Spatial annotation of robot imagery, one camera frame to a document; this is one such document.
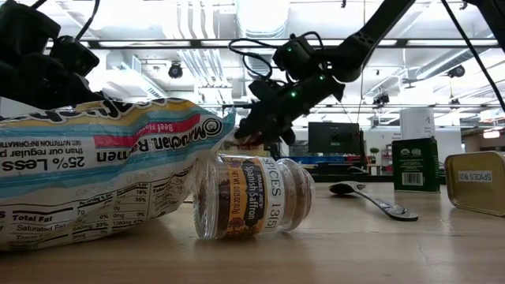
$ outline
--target security camera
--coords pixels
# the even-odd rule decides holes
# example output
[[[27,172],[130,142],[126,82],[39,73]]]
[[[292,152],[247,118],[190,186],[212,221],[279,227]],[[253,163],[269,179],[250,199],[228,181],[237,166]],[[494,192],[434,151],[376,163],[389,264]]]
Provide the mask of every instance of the security camera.
[[[179,79],[182,77],[182,68],[180,62],[172,62],[172,66],[168,70],[168,76],[172,79]]]
[[[450,78],[463,77],[463,75],[465,75],[465,67],[463,67],[461,65],[460,66],[456,66],[453,69],[449,70],[449,72],[447,73],[447,75]]]

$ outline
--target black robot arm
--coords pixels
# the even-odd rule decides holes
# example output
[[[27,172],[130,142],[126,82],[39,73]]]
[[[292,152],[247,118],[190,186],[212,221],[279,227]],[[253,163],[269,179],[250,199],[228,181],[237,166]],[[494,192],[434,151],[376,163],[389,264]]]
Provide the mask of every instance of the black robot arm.
[[[44,2],[29,7],[7,0],[0,6],[0,96],[44,110],[103,99],[84,79],[99,59],[80,35],[58,37],[61,27],[36,10]],[[54,46],[45,55],[49,39]]]
[[[468,2],[478,7],[500,46],[505,47],[505,1]],[[314,50],[306,36],[313,34],[319,38],[315,32],[292,35],[275,51],[273,60],[295,81],[280,84],[266,77],[253,81],[249,88],[260,101],[250,106],[251,112],[241,120],[235,137],[246,144],[261,144],[281,136],[292,144],[295,141],[292,121],[309,114],[312,107],[329,95],[340,102],[344,84],[359,78],[377,45],[414,3],[415,0],[384,0],[365,26],[336,48]]]

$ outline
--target tin lid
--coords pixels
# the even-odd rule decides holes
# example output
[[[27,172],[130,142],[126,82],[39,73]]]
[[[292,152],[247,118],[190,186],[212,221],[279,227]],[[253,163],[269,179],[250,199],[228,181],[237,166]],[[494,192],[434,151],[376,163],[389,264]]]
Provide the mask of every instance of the tin lid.
[[[451,155],[445,162],[454,206],[505,216],[505,157],[496,151]]]

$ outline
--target barcode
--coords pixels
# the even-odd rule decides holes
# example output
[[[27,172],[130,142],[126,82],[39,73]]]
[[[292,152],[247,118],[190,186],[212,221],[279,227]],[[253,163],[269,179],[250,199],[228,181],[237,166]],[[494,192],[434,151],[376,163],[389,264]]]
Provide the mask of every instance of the barcode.
[[[402,173],[403,185],[423,185],[423,173]]]

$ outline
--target ramen package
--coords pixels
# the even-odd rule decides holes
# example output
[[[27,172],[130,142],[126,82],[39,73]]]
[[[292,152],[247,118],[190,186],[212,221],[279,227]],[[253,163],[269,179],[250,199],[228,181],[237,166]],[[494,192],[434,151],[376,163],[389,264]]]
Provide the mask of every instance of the ramen package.
[[[91,241],[175,211],[198,157],[233,127],[180,99],[0,121],[0,250]]]

